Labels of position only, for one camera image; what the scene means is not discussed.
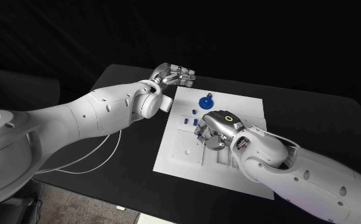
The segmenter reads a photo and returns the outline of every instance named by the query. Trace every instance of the white board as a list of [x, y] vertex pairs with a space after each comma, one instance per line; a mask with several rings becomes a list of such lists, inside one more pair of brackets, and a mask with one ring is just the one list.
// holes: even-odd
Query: white board
[[[211, 93], [214, 106], [200, 108], [198, 101]], [[220, 92], [178, 87], [162, 135], [154, 171], [198, 181], [254, 196], [274, 199], [273, 191], [260, 183], [251, 182], [241, 174], [228, 148], [211, 151], [202, 147], [192, 126], [210, 111], [230, 111], [246, 127], [251, 124], [266, 128], [261, 99], [230, 95]]]

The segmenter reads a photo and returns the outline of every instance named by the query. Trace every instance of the black curtain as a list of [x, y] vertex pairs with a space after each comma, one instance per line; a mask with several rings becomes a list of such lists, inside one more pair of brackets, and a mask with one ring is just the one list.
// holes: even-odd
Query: black curtain
[[57, 78], [60, 102], [109, 64], [359, 101], [354, 0], [0, 0], [1, 69]]

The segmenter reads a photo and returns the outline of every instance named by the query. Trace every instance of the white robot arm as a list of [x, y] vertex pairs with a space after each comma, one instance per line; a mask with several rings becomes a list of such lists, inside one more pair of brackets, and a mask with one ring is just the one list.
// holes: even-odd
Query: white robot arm
[[0, 110], [0, 202], [21, 188], [50, 155], [80, 139], [125, 129], [158, 109], [168, 112], [167, 85], [191, 87], [194, 71], [162, 63], [148, 80], [99, 88], [73, 102], [36, 111]]
[[228, 146], [244, 176], [313, 216], [361, 223], [361, 174], [341, 163], [256, 126], [244, 128], [227, 111], [207, 113], [194, 134], [208, 149]]

